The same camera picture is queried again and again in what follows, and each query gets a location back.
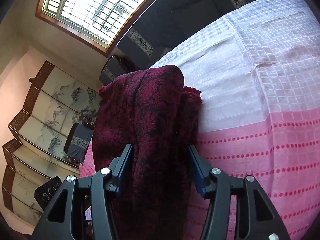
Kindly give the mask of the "blue grey padded headboard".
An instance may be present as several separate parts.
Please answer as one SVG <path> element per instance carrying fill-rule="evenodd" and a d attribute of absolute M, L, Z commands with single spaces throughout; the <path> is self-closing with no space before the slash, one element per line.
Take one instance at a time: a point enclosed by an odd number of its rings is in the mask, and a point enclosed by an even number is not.
<path fill-rule="evenodd" d="M 149 68 L 207 25 L 251 1 L 155 0 L 117 47 L 139 69 Z"/>

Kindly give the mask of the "wooden framed window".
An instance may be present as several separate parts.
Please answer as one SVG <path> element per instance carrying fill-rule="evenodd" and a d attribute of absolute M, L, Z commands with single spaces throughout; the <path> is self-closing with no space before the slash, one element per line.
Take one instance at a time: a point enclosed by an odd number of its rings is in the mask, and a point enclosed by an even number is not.
<path fill-rule="evenodd" d="M 104 56 L 156 0 L 39 0 L 35 16 Z"/>

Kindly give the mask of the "dark red floral sweater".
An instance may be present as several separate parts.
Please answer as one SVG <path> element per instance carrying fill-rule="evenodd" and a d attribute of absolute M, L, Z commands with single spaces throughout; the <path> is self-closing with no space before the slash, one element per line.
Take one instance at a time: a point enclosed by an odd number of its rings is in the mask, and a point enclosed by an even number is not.
<path fill-rule="evenodd" d="M 173 65 L 117 77 L 99 89 L 97 170 L 133 146 L 124 193 L 113 201 L 120 239 L 181 239 L 190 196 L 187 148 L 196 141 L 198 90 Z"/>

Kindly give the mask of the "pink white checkered bedspread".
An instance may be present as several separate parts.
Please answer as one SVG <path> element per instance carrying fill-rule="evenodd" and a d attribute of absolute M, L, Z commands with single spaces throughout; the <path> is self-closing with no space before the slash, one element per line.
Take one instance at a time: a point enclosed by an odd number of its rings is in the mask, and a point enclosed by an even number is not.
<path fill-rule="evenodd" d="M 304 0 L 256 0 L 211 23 L 151 68 L 178 67 L 201 108 L 194 144 L 228 175 L 252 175 L 289 233 L 319 214 L 319 23 Z M 209 200 L 193 182 L 181 239 L 199 239 Z M 235 239 L 236 197 L 226 239 Z"/>

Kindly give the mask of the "painted folding screen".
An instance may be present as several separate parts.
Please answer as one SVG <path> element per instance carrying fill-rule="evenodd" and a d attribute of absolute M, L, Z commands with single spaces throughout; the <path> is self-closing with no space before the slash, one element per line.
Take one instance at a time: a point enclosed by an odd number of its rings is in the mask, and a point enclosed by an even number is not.
<path fill-rule="evenodd" d="M 100 96 L 50 62 L 30 83 L 8 126 L 13 138 L 2 147 L 7 162 L 2 192 L 8 210 L 36 225 L 43 209 L 34 192 L 55 176 L 79 175 L 80 164 L 67 157 L 64 146 L 74 123 L 95 124 Z"/>

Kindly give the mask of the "blue cushioned chair near screen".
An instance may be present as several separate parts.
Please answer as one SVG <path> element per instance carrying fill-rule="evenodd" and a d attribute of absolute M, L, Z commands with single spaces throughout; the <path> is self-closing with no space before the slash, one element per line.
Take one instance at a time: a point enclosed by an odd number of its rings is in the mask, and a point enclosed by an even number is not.
<path fill-rule="evenodd" d="M 93 136 L 94 127 L 88 123 L 74 123 L 67 137 L 64 151 L 68 158 L 82 164 Z"/>

